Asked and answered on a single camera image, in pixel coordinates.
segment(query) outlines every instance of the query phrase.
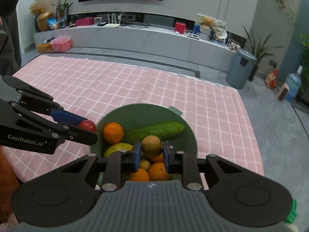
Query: red box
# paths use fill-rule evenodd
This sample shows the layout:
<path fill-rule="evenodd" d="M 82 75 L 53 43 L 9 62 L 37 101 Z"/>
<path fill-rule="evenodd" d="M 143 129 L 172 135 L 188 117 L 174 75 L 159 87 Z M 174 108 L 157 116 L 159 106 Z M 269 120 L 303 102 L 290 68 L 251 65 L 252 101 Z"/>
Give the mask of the red box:
<path fill-rule="evenodd" d="M 76 26 L 93 25 L 94 24 L 94 19 L 93 19 L 93 17 L 85 17 L 85 18 L 76 20 L 75 23 L 76 23 Z"/>
<path fill-rule="evenodd" d="M 183 34 L 184 31 L 186 30 L 186 24 L 182 22 L 176 22 L 175 23 L 175 29 L 174 31 L 179 32 L 180 34 Z"/>

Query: green bowl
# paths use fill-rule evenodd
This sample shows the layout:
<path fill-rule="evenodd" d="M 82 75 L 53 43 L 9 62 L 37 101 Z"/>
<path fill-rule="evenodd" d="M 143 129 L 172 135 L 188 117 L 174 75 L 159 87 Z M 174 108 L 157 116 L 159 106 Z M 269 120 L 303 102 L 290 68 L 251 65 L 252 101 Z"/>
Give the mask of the green bowl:
<path fill-rule="evenodd" d="M 197 143 L 195 135 L 187 122 L 170 109 L 154 104 L 129 104 L 116 108 L 108 113 L 97 124 L 98 141 L 90 147 L 90 152 L 96 153 L 99 157 L 103 157 L 105 150 L 111 146 L 111 144 L 105 142 L 102 138 L 102 129 L 110 122 L 120 124 L 124 131 L 128 132 L 170 121 L 179 122 L 185 127 L 185 130 L 181 135 L 169 139 L 168 142 L 173 146 L 175 151 L 190 152 L 196 156 Z"/>

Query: orange box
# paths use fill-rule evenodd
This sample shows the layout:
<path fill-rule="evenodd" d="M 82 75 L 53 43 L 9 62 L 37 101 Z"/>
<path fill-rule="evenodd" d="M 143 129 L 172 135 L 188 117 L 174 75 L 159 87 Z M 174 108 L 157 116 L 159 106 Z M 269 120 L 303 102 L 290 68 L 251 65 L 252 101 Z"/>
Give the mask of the orange box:
<path fill-rule="evenodd" d="M 52 50 L 52 46 L 50 43 L 42 43 L 37 46 L 37 50 L 39 53 L 47 53 Z"/>

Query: orange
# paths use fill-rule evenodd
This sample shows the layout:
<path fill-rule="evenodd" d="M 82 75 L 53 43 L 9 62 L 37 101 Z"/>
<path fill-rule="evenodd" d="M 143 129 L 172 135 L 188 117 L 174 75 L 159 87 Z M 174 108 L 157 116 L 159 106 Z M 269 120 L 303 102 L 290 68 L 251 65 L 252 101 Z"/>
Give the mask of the orange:
<path fill-rule="evenodd" d="M 129 181 L 150 181 L 149 174 L 145 169 L 139 168 L 136 173 L 130 173 Z"/>
<path fill-rule="evenodd" d="M 115 144 L 123 139 L 124 132 L 120 124 L 112 122 L 104 126 L 102 134 L 108 143 Z"/>
<path fill-rule="evenodd" d="M 158 156 L 158 157 L 151 157 L 151 158 L 149 158 L 149 160 L 151 162 L 163 162 L 163 154 L 161 153 L 161 155 Z"/>
<path fill-rule="evenodd" d="M 163 162 L 156 162 L 148 169 L 149 177 L 151 181 L 167 181 L 170 179 L 170 175 L 165 171 Z"/>

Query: red tomato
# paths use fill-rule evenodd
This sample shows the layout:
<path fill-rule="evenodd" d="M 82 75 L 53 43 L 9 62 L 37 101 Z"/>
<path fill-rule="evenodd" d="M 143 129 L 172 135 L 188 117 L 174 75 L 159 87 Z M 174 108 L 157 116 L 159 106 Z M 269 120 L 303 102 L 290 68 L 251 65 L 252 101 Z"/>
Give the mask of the red tomato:
<path fill-rule="evenodd" d="M 84 120 L 80 122 L 78 127 L 96 133 L 95 123 L 91 120 Z"/>

